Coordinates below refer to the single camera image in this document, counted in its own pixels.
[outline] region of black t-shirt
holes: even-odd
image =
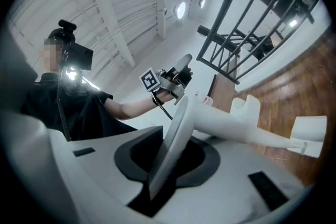
[[[34,83],[27,95],[21,113],[40,119],[49,129],[63,133],[61,118],[57,106],[58,75],[42,74],[41,80]],[[88,91],[84,95],[66,94],[60,88],[60,99],[72,141],[101,138],[135,131],[112,117],[104,107],[107,98],[113,96],[99,91],[87,83],[83,84]]]

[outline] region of black metal railing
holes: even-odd
[[[298,29],[301,24],[308,18],[311,23],[314,23],[314,19],[311,15],[312,9],[315,7],[318,0],[313,0],[312,5],[309,7],[303,0],[292,0],[288,5],[287,9],[284,13],[282,13],[278,22],[274,25],[274,27],[270,30],[270,32],[265,35],[258,37],[255,35],[256,29],[260,26],[263,20],[266,18],[268,13],[275,7],[279,0],[270,0],[266,10],[263,12],[261,17],[258,19],[255,26],[252,28],[249,33],[244,34],[242,31],[238,30],[240,23],[243,21],[247,12],[251,8],[254,0],[249,0],[246,8],[244,9],[241,17],[238,22],[235,24],[234,28],[229,34],[218,34],[218,29],[223,22],[224,17],[226,16],[230,5],[233,0],[224,0],[222,6],[218,12],[216,20],[211,29],[207,29],[204,26],[200,26],[198,28],[198,32],[204,36],[206,36],[206,40],[196,58],[196,60],[203,62],[204,64],[210,66],[215,69],[225,77],[227,77],[232,82],[239,84],[239,79],[265,61],[269,56],[271,56],[274,52],[276,52],[287,40],[288,38]],[[301,19],[292,27],[291,31],[286,35],[282,36],[282,34],[278,31],[278,28],[285,22],[288,16],[292,13],[293,9],[300,9]],[[274,47],[271,42],[271,36],[276,33],[280,38],[280,42]],[[211,43],[214,42],[215,48],[212,52],[210,60],[204,59],[205,53],[209,50]],[[237,57],[240,57],[241,47],[244,44],[250,44],[251,50],[249,50],[248,55],[244,59],[239,59],[237,62]],[[228,57],[223,61],[224,50],[228,50]],[[217,59],[220,54],[218,64],[214,64],[215,59]],[[236,70],[239,68],[244,62],[246,62],[251,56],[254,56],[258,62],[249,67],[246,71],[242,72],[238,76],[236,76]]]

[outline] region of wooden floor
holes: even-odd
[[[304,185],[314,183],[334,139],[336,35],[324,33],[309,52],[259,86],[239,94],[234,87],[231,81],[218,75],[211,92],[213,106],[229,112],[234,97],[246,99],[251,94],[261,103],[258,127],[284,137],[289,138],[297,116],[328,117],[323,150],[317,159],[286,149],[254,146],[256,151],[295,174]]]

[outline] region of ceiling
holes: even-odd
[[[103,88],[121,70],[138,65],[156,39],[166,38],[178,21],[173,8],[181,1],[187,14],[192,0],[16,0],[7,24],[27,62],[41,74],[44,39],[60,19],[75,23],[76,42],[94,51],[92,71],[85,76]]]

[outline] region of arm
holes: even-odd
[[[173,99],[173,97],[166,91],[161,91],[157,94],[163,103]],[[106,99],[104,104],[106,110],[118,120],[129,120],[141,116],[142,114],[156,108],[152,98],[148,97],[138,102],[120,104],[109,98]]]

